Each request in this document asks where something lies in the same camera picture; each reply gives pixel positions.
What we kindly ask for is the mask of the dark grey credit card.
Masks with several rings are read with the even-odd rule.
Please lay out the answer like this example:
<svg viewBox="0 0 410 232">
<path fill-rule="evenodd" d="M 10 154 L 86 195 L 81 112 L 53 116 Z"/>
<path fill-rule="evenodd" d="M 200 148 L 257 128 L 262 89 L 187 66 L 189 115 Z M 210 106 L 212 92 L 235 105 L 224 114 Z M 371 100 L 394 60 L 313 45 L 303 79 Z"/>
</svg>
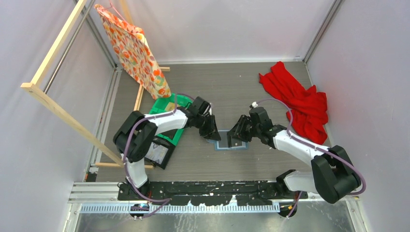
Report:
<svg viewBox="0 0 410 232">
<path fill-rule="evenodd" d="M 240 149 L 246 147 L 246 142 L 228 135 L 228 147 L 232 149 Z"/>
</svg>

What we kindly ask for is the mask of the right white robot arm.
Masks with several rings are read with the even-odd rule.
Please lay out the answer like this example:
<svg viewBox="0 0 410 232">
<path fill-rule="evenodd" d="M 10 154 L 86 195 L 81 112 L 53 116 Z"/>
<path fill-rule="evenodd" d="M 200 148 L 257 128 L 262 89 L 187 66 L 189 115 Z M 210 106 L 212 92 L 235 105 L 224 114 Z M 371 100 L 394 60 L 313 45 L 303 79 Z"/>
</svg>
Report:
<svg viewBox="0 0 410 232">
<path fill-rule="evenodd" d="M 309 172 L 289 170 L 276 178 L 276 192 L 282 198 L 304 191 L 319 194 L 328 203 L 336 203 L 364 186 L 344 148 L 318 145 L 285 126 L 274 125 L 263 107 L 252 108 L 249 115 L 241 115 L 228 135 L 243 142 L 258 138 L 262 144 L 286 152 L 311 168 Z"/>
</svg>

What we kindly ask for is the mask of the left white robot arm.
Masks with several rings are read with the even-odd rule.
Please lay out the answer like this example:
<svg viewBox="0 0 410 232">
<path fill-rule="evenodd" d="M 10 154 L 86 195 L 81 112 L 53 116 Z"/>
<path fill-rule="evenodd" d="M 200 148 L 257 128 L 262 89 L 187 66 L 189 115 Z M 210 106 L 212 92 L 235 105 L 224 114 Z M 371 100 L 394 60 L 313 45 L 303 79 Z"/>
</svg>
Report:
<svg viewBox="0 0 410 232">
<path fill-rule="evenodd" d="M 158 134 L 171 130 L 195 127 L 205 139 L 219 141 L 212 105 L 196 97 L 187 106 L 176 106 L 174 110 L 159 114 L 142 114 L 133 111 L 113 137 L 113 142 L 122 155 L 126 180 L 130 194 L 143 200 L 148 194 L 148 176 L 145 171 L 145 156 Z"/>
</svg>

